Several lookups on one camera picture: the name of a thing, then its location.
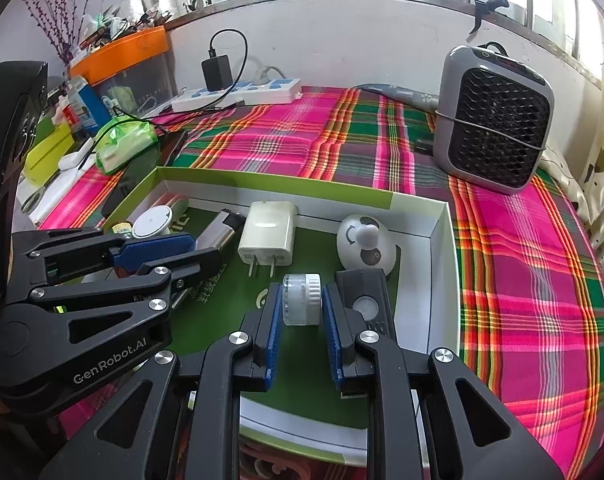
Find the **pink green plaid blanket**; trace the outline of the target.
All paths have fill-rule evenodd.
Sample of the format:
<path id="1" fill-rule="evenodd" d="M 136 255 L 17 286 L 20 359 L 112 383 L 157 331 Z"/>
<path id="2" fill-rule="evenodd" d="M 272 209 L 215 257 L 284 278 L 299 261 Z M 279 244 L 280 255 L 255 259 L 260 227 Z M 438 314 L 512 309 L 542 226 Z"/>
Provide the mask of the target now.
<path id="1" fill-rule="evenodd" d="M 460 344 L 453 350 L 578 478 L 604 443 L 604 283 L 559 185 L 537 172 L 514 195 L 445 174 L 417 151 L 434 122 L 358 89 L 306 87 L 290 104 L 163 120 L 186 145 L 174 166 L 337 182 L 447 203 Z M 115 223 L 100 212 L 123 172 L 91 169 L 46 229 Z"/>

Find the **grey mini heater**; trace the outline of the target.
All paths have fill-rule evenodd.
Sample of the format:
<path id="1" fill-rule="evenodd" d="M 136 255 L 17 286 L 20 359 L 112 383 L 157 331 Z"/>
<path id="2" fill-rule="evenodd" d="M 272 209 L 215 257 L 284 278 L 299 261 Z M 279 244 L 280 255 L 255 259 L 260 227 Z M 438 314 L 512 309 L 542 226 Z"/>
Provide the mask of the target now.
<path id="1" fill-rule="evenodd" d="M 531 181 L 555 109 L 552 86 L 509 56 L 458 46 L 445 58 L 433 157 L 458 179 L 506 195 Z"/>

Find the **white knob green base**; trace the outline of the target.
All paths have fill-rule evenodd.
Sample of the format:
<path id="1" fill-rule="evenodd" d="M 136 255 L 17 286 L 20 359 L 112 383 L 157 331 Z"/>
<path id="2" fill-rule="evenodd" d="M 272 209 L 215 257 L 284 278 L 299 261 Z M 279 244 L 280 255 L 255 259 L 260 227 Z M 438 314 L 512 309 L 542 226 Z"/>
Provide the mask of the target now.
<path id="1" fill-rule="evenodd" d="M 166 205 L 153 206 L 142 212 L 132 224 L 131 234 L 136 240 L 167 235 L 171 232 L 173 211 Z"/>

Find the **white USB charger plug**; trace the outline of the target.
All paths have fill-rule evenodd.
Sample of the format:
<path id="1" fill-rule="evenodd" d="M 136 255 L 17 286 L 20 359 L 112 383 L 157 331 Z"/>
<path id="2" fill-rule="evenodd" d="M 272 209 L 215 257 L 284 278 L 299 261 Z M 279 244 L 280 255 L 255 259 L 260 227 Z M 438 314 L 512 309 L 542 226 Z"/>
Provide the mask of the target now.
<path id="1" fill-rule="evenodd" d="M 272 278 L 276 266 L 292 263 L 296 216 L 291 202 L 251 203 L 238 245 L 241 261 L 249 266 L 248 276 L 258 266 L 267 266 Z"/>

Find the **yellow green box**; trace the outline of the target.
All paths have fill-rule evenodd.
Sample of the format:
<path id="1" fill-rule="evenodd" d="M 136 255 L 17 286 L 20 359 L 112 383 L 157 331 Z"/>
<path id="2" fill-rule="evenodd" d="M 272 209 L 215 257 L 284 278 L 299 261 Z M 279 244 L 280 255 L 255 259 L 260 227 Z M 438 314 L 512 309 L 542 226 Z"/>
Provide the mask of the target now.
<path id="1" fill-rule="evenodd" d="M 35 145 L 27 154 L 25 179 L 32 185 L 43 186 L 59 169 L 60 159 L 73 148 L 73 132 L 66 122 Z"/>

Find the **orange lidded storage bin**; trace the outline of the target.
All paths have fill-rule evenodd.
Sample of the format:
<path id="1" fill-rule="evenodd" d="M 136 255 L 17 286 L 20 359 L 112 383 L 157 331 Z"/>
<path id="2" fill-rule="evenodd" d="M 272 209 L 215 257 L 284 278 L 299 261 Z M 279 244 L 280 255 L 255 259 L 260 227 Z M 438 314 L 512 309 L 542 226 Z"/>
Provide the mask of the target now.
<path id="1" fill-rule="evenodd" d="M 142 116 L 177 94 L 170 57 L 167 32 L 159 26 L 110 42 L 70 66 L 68 74 L 87 81 L 100 98 Z"/>

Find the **white small device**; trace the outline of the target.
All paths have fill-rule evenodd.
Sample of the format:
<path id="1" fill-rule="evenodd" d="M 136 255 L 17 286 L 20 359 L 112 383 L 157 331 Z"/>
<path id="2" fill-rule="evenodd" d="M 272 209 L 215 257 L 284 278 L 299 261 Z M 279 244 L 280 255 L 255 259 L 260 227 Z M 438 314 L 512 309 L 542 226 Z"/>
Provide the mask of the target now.
<path id="1" fill-rule="evenodd" d="M 59 170 L 66 171 L 79 168 L 90 155 L 93 144 L 93 138 L 88 138 L 78 151 L 62 156 L 58 162 Z"/>

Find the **green and white shallow box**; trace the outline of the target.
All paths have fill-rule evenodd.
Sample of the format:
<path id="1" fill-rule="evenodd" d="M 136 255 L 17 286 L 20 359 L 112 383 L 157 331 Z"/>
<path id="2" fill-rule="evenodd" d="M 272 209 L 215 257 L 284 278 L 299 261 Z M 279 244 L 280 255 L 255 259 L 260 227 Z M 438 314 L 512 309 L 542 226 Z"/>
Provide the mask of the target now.
<path id="1" fill-rule="evenodd" d="M 165 194 L 187 197 L 179 229 L 200 234 L 219 211 L 246 214 L 255 202 L 296 206 L 292 274 L 316 273 L 330 283 L 340 269 L 337 236 L 352 214 L 379 220 L 398 251 L 387 282 L 398 343 L 427 353 L 457 350 L 460 299 L 453 222 L 447 203 L 337 182 L 269 174 L 155 169 L 114 209 L 111 223 L 136 220 Z M 190 354 L 236 330 L 255 310 L 264 289 L 280 281 L 284 268 L 251 269 L 229 252 L 224 269 L 172 313 L 172 349 Z M 343 399 L 331 377 L 321 326 L 287 327 L 281 333 L 273 388 L 241 401 L 244 437 L 273 448 L 326 462 L 366 462 L 367 404 Z"/>

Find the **white power strip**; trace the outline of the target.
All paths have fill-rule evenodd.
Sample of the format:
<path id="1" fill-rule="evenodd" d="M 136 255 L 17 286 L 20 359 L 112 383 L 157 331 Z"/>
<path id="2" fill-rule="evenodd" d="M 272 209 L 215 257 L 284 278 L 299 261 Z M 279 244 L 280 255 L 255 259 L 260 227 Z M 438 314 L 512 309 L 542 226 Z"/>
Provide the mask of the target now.
<path id="1" fill-rule="evenodd" d="M 225 90 L 210 92 L 206 88 L 186 90 L 172 100 L 171 107 L 174 112 L 189 112 L 211 103 L 218 107 L 236 103 L 247 106 L 290 104 L 302 97 L 302 83 L 299 78 L 275 79 L 267 84 L 241 81 L 220 100 L 224 93 Z"/>

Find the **silver black lighter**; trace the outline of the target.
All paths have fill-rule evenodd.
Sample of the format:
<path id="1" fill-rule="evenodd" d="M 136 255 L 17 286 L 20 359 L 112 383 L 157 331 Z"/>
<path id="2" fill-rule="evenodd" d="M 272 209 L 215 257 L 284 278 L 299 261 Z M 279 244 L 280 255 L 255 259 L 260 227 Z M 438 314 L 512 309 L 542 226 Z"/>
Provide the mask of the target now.
<path id="1" fill-rule="evenodd" d="M 236 214 L 229 209 L 219 211 L 195 240 L 195 249 L 216 249 L 221 252 L 241 231 L 244 222 L 243 214 Z"/>

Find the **black smartphone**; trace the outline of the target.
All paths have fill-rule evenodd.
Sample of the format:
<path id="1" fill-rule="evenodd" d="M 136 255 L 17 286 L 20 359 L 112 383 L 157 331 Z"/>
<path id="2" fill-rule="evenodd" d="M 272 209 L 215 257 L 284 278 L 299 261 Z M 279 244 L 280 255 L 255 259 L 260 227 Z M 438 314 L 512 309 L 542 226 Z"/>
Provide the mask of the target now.
<path id="1" fill-rule="evenodd" d="M 169 133 L 168 136 L 161 136 L 157 143 L 134 156 L 132 161 L 128 162 L 113 190 L 105 197 L 100 209 L 103 218 L 110 217 L 117 206 L 157 166 L 166 165 L 182 136 L 178 132 Z"/>

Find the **black power adapter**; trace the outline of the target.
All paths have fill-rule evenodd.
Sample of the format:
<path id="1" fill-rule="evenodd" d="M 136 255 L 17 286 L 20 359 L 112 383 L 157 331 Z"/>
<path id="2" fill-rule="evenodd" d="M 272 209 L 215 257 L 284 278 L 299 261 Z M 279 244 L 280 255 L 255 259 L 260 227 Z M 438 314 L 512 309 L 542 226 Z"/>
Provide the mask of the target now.
<path id="1" fill-rule="evenodd" d="M 226 90 L 232 86 L 233 78 L 227 54 L 218 55 L 210 48 L 209 57 L 201 63 L 206 89 L 210 92 Z"/>

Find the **purple dried flower branches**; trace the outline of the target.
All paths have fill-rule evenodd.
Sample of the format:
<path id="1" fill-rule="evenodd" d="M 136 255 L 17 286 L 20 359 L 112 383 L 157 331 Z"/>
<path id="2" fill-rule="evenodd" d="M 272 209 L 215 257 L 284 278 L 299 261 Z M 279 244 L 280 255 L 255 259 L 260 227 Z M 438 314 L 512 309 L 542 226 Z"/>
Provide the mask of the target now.
<path id="1" fill-rule="evenodd" d="M 79 49 L 90 0 L 22 0 L 29 16 L 65 66 Z"/>

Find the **blue white carton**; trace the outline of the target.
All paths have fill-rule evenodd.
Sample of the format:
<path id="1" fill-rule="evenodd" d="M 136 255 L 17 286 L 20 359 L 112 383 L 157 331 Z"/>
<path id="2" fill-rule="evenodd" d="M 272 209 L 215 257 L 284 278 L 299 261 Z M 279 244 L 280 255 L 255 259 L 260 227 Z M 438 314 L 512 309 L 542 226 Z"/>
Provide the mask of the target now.
<path id="1" fill-rule="evenodd" d="M 68 100 L 81 127 L 89 136 L 95 136 L 111 120 L 111 114 L 100 96 L 81 76 L 75 76 L 68 82 Z"/>

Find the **green tissue pack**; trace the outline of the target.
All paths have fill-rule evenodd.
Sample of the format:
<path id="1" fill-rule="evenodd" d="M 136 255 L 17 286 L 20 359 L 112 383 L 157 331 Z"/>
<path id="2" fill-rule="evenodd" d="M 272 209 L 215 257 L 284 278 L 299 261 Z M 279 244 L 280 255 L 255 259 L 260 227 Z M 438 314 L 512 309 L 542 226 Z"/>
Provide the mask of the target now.
<path id="1" fill-rule="evenodd" d="M 96 166 L 102 174 L 111 176 L 158 140 L 154 126 L 149 122 L 114 117 L 96 135 Z"/>

